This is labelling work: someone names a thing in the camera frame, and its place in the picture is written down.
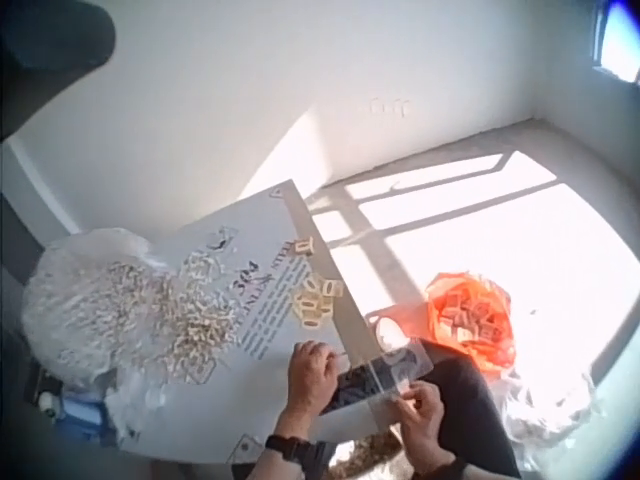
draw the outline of window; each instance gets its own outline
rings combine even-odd
[[[640,85],[640,11],[633,0],[598,5],[594,60],[625,82]]]

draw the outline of wrist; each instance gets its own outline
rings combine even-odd
[[[453,453],[437,447],[416,462],[413,468],[418,475],[426,476],[431,475],[440,468],[451,465],[455,460],[456,456]]]
[[[278,418],[273,433],[284,438],[298,437],[308,440],[312,423],[313,419],[310,415],[285,408]]]

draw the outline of hand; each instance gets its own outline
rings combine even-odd
[[[289,361],[289,395],[275,433],[307,438],[311,423],[338,388],[336,354],[325,343],[297,343]]]
[[[413,382],[410,390],[393,401],[407,459],[419,475],[428,475],[453,463],[455,455],[440,448],[438,432],[444,416],[438,387]]]

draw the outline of orange plastic bag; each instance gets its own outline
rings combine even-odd
[[[511,297],[505,290],[469,273],[440,273],[425,294],[428,340],[469,354],[484,373],[513,366]]]

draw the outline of leg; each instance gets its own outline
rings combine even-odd
[[[519,478],[511,443],[487,384],[471,358],[422,343],[435,367],[421,380],[437,385],[444,403],[440,445],[489,472]]]

